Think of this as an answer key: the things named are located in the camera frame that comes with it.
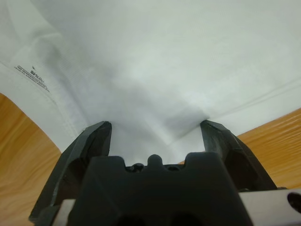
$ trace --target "black plastic part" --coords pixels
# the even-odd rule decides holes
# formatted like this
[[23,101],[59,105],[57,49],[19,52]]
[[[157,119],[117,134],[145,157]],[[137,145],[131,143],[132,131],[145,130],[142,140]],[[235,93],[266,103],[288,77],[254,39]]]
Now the black plastic part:
[[121,157],[95,157],[68,219],[68,226],[180,223],[252,225],[216,153],[190,153],[184,166],[168,167],[159,156],[152,155],[139,173],[129,172]]
[[111,131],[107,121],[90,126],[62,153],[29,216],[31,222],[35,223],[46,207],[77,198],[91,158],[109,154]]
[[212,121],[203,121],[200,126],[206,152],[219,154],[237,190],[277,189],[252,151],[230,130]]

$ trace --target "garment label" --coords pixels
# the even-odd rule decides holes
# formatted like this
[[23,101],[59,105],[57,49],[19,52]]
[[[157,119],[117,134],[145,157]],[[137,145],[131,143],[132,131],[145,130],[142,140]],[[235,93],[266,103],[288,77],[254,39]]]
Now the garment label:
[[29,47],[24,47],[20,50],[11,61],[13,70],[18,71],[22,76],[25,76],[30,81],[34,82],[36,86],[44,89],[49,93],[46,82],[42,77],[42,70],[31,59]]

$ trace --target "wood grain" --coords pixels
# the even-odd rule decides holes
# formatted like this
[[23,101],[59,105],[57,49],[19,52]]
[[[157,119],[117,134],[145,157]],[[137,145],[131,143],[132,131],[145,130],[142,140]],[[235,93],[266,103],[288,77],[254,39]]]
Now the wood grain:
[[0,95],[0,225],[29,226],[28,216],[59,158],[45,133]]
[[238,137],[277,186],[301,187],[301,109]]
[[[278,186],[301,187],[301,109],[239,136]],[[32,225],[28,216],[60,152],[0,94],[0,226]]]

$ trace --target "wooden table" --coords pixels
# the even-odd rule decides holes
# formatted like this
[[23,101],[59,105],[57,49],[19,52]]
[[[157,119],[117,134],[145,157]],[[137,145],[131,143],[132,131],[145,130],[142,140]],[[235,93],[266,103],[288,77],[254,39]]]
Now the wooden table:
[[[239,138],[278,186],[301,187],[301,109]],[[32,225],[27,218],[59,156],[43,131],[0,94],[0,226]]]

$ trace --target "white cloth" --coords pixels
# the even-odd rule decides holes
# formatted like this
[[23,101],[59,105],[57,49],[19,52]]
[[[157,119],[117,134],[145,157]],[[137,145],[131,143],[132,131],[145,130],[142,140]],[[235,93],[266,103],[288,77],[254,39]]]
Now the white cloth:
[[32,2],[1,1],[0,92],[61,151],[110,121],[111,155],[177,163],[204,119],[239,135],[301,107],[298,0]]

